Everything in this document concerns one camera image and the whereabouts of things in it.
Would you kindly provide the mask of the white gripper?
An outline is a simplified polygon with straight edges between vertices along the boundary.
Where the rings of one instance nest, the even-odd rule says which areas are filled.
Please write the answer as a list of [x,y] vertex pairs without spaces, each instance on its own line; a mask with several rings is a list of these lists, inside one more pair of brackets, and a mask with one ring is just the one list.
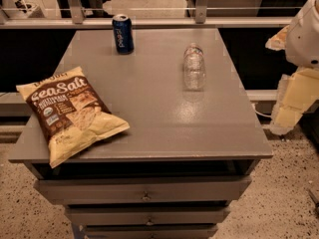
[[318,0],[308,0],[290,25],[269,38],[265,47],[285,50],[287,61],[299,67],[292,76],[283,75],[279,81],[271,114],[270,131],[284,135],[319,99],[319,70],[311,69],[319,67]]

